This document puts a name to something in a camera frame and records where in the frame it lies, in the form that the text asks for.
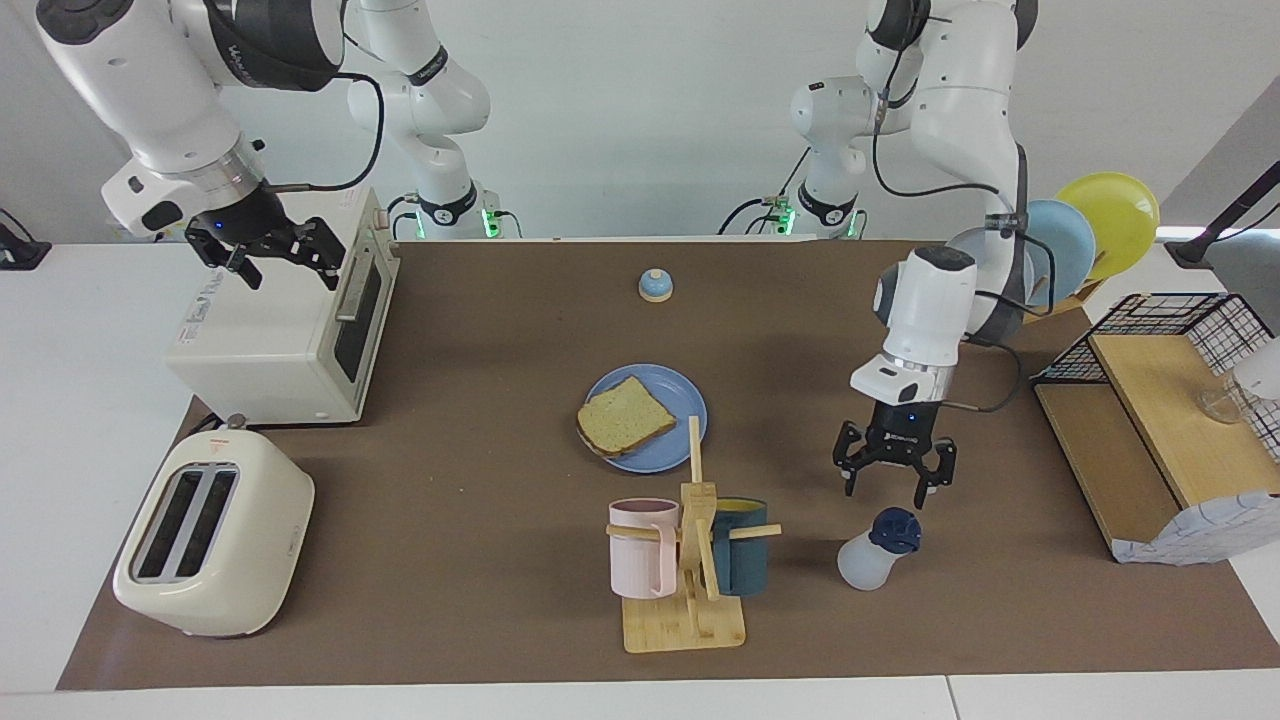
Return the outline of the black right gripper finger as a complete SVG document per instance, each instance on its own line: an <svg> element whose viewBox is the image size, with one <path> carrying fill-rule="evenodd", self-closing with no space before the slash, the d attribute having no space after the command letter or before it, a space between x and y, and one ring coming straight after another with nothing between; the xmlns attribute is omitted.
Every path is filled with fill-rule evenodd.
<svg viewBox="0 0 1280 720"><path fill-rule="evenodd" d="M335 291L346 246L320 217L292 225L287 231L283 258L289 263L315 270L329 291Z"/></svg>
<svg viewBox="0 0 1280 720"><path fill-rule="evenodd" d="M211 233L186 233L186 241L195 250L200 261L209 268L225 268L238 275L251 290L259 290L262 274L250 260L247 247L234 243L228 249Z"/></svg>

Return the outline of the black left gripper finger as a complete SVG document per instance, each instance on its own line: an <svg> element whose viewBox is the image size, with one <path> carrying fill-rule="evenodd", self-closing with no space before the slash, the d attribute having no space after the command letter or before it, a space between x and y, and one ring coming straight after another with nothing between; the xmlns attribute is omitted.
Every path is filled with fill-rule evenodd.
<svg viewBox="0 0 1280 720"><path fill-rule="evenodd" d="M915 488L915 509L923 509L925 497L940 486L954 483L954 469L956 464L957 447L951 438L941 438L934 442L933 452L940 461L937 468L929 469L924 462L924 454L915 456L915 471L918 483Z"/></svg>
<svg viewBox="0 0 1280 720"><path fill-rule="evenodd" d="M845 420L835 442L833 465L841 470L846 497L852 496L859 471L878 461L879 450L869 443L856 423Z"/></svg>

